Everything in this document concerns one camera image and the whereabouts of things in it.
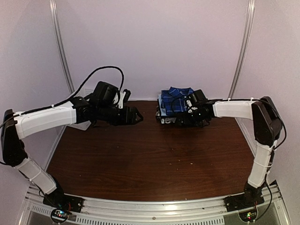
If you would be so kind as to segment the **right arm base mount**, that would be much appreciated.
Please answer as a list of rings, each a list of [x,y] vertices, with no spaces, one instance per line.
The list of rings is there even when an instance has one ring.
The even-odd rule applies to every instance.
[[[264,198],[262,195],[263,187],[264,184],[258,188],[255,188],[246,182],[243,189],[244,192],[242,194],[229,195],[224,198],[227,212],[242,210],[264,203]]]

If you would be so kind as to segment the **blue plaid long sleeve shirt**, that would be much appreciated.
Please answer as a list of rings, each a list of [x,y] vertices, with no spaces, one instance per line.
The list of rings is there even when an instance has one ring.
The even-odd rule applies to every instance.
[[[190,94],[193,94],[192,88],[175,88],[170,87],[168,90],[161,90],[161,94],[168,99],[165,113],[167,116],[173,116],[176,113],[186,111],[186,99]]]

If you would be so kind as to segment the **light blue shirt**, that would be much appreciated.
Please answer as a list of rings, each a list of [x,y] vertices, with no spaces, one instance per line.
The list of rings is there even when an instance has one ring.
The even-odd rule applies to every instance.
[[[162,109],[166,109],[167,108],[167,104],[168,104],[168,99],[165,98],[162,94],[158,95],[158,102],[159,102],[159,107]]]

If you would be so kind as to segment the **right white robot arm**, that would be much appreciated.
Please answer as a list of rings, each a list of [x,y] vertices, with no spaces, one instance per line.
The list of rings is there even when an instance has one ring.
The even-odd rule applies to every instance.
[[[183,125],[204,126],[213,118],[239,118],[253,123],[255,158],[247,183],[260,188],[269,173],[284,123],[270,97],[259,99],[207,99],[202,90],[184,97],[186,109],[177,112]]]

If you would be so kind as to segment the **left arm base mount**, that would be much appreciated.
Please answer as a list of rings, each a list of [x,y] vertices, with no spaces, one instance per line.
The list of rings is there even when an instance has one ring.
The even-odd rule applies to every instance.
[[[56,189],[50,194],[45,194],[43,204],[49,205],[60,210],[81,212],[84,199],[81,197],[66,195],[58,181],[53,178],[56,184]]]

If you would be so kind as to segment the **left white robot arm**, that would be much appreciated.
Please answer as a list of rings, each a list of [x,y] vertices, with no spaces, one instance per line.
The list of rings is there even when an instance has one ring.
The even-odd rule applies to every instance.
[[[67,204],[54,178],[44,171],[25,151],[23,139],[51,128],[85,122],[105,121],[113,126],[135,125],[143,121],[136,107],[126,105],[131,92],[120,91],[106,82],[98,82],[85,97],[74,95],[66,102],[28,112],[7,110],[1,125],[4,164],[20,171],[38,186],[57,208]]]

